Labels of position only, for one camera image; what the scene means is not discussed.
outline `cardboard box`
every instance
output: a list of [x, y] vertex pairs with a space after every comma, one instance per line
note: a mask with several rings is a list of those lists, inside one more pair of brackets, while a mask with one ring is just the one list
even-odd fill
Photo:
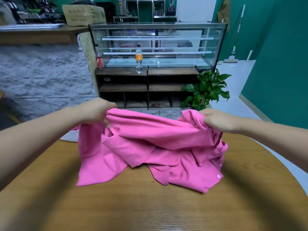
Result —
[[68, 26], [106, 23], [104, 8], [93, 5], [62, 5]]

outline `potted plant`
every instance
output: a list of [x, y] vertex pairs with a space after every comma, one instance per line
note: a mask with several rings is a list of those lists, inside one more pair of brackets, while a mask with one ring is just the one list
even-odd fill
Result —
[[227, 100], [230, 98], [228, 91], [223, 91], [222, 89], [227, 86], [225, 79], [230, 77], [230, 74], [219, 74], [218, 69], [215, 72], [212, 70], [203, 71], [199, 73], [198, 84], [187, 84], [181, 89], [183, 91], [190, 91], [194, 93], [194, 97], [188, 96], [182, 103], [182, 107], [186, 107], [189, 102], [193, 109], [202, 110], [209, 105], [210, 101], [219, 101], [219, 95]]

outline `glass display cabinet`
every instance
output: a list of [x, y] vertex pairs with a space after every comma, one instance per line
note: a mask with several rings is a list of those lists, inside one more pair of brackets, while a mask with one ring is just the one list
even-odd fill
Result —
[[[90, 25], [105, 67], [95, 71], [101, 97], [120, 108], [179, 107], [203, 70], [214, 70], [227, 24], [212, 22]], [[137, 44], [143, 73], [136, 73]]]

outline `baseboard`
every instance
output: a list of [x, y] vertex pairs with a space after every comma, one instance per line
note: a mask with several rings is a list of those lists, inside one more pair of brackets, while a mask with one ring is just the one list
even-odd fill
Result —
[[266, 116], [260, 109], [258, 109], [252, 102], [250, 102], [246, 97], [240, 94], [239, 99], [244, 102], [261, 120], [266, 122], [273, 122], [268, 116]]

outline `mop head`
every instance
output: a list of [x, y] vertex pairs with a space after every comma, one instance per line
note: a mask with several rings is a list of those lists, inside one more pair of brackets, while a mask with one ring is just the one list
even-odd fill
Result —
[[237, 63], [238, 59], [235, 59], [235, 56], [230, 56], [229, 59], [225, 59], [224, 63]]

